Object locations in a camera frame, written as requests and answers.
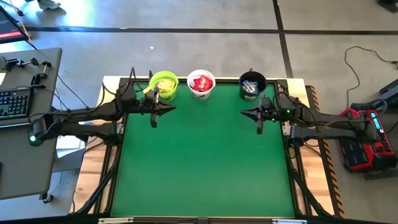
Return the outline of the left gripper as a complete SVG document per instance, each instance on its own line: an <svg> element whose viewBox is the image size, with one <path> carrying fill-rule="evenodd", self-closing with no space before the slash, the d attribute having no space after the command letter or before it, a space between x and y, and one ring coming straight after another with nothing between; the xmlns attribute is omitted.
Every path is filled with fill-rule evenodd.
<svg viewBox="0 0 398 224"><path fill-rule="evenodd" d="M162 116L176 108L174 105L159 103L159 90L157 88L144 93L144 96L140 100L139 107L140 114L150 114L150 125L152 128L157 127L158 116Z"/></svg>

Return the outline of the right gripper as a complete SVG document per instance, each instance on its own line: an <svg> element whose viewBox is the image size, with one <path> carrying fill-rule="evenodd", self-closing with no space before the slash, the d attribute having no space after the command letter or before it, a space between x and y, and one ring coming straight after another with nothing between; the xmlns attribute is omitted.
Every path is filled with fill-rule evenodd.
<svg viewBox="0 0 398 224"><path fill-rule="evenodd" d="M265 121L275 121L279 112L269 97L261 96L258 108L242 110L241 114L252 119L257 125L257 134L262 134Z"/></svg>

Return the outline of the green halloween bucket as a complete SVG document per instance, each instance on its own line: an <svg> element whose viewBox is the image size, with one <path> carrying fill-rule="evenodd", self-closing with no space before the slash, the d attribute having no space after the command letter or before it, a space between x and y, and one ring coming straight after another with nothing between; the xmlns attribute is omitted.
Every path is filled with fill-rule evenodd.
<svg viewBox="0 0 398 224"><path fill-rule="evenodd" d="M175 88L171 92L159 93L159 97L162 98L164 101L171 101L176 97L177 86L178 86L179 80L178 80L177 76L170 71L160 71L160 72L155 73L150 78L149 85L148 85L148 87L146 87L144 89L144 93L146 93L149 90L155 90L156 89L155 84L158 83L163 78L172 79L176 82Z"/></svg>

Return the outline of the black halloween bucket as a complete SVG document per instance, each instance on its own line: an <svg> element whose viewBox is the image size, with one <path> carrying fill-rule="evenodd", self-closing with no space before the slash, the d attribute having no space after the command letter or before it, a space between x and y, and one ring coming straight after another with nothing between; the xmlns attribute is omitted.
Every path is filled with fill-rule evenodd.
<svg viewBox="0 0 398 224"><path fill-rule="evenodd" d="M248 93L242 88L242 82L248 80L249 82L257 82L259 92L257 94ZM243 100L246 101L254 101L265 89L267 86L267 80L264 75L259 72L254 71L252 68L242 74L239 78L239 95Z"/></svg>

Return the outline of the white halloween bucket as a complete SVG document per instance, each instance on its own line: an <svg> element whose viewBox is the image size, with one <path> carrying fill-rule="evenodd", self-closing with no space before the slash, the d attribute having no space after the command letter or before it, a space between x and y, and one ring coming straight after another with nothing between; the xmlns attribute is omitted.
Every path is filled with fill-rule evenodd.
<svg viewBox="0 0 398 224"><path fill-rule="evenodd" d="M204 91L204 92L197 92L197 91L191 89L190 86L193 85L193 79L199 78L201 75L207 76L207 77L209 77L210 79L213 80L213 86L212 86L212 88L210 90ZM206 100L207 98L209 98L212 89L216 86L216 81L215 81L215 77L213 76L213 74L211 72L209 72L207 70L199 69L199 70L194 70L193 72L191 72L188 75L188 77L187 77L187 85L188 85L192 95L196 99L198 99L198 100Z"/></svg>

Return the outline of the green table mat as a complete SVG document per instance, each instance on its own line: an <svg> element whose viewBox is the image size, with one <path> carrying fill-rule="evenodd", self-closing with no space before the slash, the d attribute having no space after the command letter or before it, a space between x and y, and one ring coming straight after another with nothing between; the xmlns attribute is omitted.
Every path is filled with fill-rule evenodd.
<svg viewBox="0 0 398 224"><path fill-rule="evenodd" d="M294 215L279 123L258 134L241 114L255 104L236 84L216 86L203 101L182 85L173 104L156 128L149 115L128 116L112 215Z"/></svg>

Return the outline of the white box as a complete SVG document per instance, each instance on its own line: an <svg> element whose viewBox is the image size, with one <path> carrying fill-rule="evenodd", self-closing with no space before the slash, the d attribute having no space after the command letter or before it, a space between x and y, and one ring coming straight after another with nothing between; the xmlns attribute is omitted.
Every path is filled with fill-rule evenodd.
<svg viewBox="0 0 398 224"><path fill-rule="evenodd" d="M77 152L85 148L85 146L85 142L75 136L59 136L56 145L57 158Z"/></svg>

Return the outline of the black desk clamp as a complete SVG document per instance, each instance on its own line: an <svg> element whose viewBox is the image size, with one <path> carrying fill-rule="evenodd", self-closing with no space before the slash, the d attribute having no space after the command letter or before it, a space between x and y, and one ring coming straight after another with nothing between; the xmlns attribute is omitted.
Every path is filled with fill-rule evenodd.
<svg viewBox="0 0 398 224"><path fill-rule="evenodd" d="M41 73L37 73L32 77L30 85L34 88L45 88L45 86L41 84L41 81L48 78L47 69L51 67L52 64L48 61L44 61L42 62L42 65L44 66L43 71Z"/></svg>
<svg viewBox="0 0 398 224"><path fill-rule="evenodd" d="M10 72L14 67L24 68L26 65L38 66L39 62L36 58L31 58L28 62L25 62L19 58L12 58L6 60L5 69Z"/></svg>

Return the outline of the grey operator desk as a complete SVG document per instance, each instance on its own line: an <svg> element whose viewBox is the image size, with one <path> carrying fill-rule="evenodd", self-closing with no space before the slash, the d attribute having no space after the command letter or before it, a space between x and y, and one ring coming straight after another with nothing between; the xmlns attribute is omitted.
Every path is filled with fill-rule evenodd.
<svg viewBox="0 0 398 224"><path fill-rule="evenodd" d="M43 115L51 111L61 57L61 48L25 50L0 54L0 72L4 74L2 78L0 77L0 90L32 87L30 85L32 77L37 73L41 73L44 69L42 62L48 61L52 64L52 66L47 69L48 78L41 81L41 84L44 85L45 88L32 87L34 89L34 96L30 115L27 118L0 120L0 128L28 125L34 120L35 116ZM24 68L14 67L8 72L5 69L6 60L12 58L19 58L25 62L28 62L31 58L36 58L39 65L26 65Z"/></svg>

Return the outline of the dark grey equipment case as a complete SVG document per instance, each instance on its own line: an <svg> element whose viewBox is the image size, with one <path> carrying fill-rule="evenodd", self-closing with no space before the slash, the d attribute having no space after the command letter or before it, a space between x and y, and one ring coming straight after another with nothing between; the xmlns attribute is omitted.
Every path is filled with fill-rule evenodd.
<svg viewBox="0 0 398 224"><path fill-rule="evenodd" d="M371 106L375 109L398 111L398 79L381 88L378 99L372 101Z"/></svg>

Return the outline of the black backlit keyboard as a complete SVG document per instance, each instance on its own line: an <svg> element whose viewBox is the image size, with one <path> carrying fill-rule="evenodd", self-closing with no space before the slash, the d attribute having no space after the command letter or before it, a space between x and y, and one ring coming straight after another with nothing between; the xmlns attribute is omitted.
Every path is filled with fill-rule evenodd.
<svg viewBox="0 0 398 224"><path fill-rule="evenodd" d="M27 118L33 96L32 87L0 90L0 120Z"/></svg>

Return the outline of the grey side desk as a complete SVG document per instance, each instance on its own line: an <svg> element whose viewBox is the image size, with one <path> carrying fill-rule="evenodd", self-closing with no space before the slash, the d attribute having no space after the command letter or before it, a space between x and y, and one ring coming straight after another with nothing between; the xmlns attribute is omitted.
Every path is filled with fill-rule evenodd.
<svg viewBox="0 0 398 224"><path fill-rule="evenodd" d="M56 139L31 146L28 126L0 128L0 200L48 192Z"/></svg>

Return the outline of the person's foot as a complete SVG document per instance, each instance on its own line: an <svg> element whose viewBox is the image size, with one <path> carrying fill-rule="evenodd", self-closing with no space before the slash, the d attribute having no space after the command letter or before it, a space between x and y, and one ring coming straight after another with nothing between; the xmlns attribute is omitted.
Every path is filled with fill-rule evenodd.
<svg viewBox="0 0 398 224"><path fill-rule="evenodd" d="M61 6L59 2L55 2L54 0L37 0L37 2L42 10L58 9Z"/></svg>

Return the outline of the black computer monitor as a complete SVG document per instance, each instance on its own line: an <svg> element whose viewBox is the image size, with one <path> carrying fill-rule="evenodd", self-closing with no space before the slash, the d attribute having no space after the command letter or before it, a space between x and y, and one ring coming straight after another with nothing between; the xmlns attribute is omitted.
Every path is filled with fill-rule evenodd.
<svg viewBox="0 0 398 224"><path fill-rule="evenodd" d="M0 44L26 41L28 36L14 19L0 6Z"/></svg>

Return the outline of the wooden table black frame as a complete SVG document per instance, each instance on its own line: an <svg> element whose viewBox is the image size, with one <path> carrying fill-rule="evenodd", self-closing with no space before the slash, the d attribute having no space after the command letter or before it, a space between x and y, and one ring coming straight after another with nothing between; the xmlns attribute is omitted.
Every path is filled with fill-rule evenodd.
<svg viewBox="0 0 398 224"><path fill-rule="evenodd" d="M270 80L276 81L279 87L286 87L290 94L298 97L307 106L318 108L315 89L306 86L302 79L270 78ZM90 150L83 157L73 196L77 210L83 207L102 181L116 153L115 147L108 149L99 139L91 139L88 147ZM319 143L310 141L297 149L296 153L293 165L318 203L330 214L344 218L344 208L327 141L322 140Z"/></svg>

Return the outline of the silver metal bracket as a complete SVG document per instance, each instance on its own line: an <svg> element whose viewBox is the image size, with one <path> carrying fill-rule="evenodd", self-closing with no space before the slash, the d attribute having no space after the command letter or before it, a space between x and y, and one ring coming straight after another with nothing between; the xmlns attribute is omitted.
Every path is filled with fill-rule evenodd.
<svg viewBox="0 0 398 224"><path fill-rule="evenodd" d="M272 219L272 224L308 224L306 220Z"/></svg>
<svg viewBox="0 0 398 224"><path fill-rule="evenodd" d="M133 223L134 219L131 217L122 217L122 218L100 218L98 220L98 224L124 224L124 223Z"/></svg>

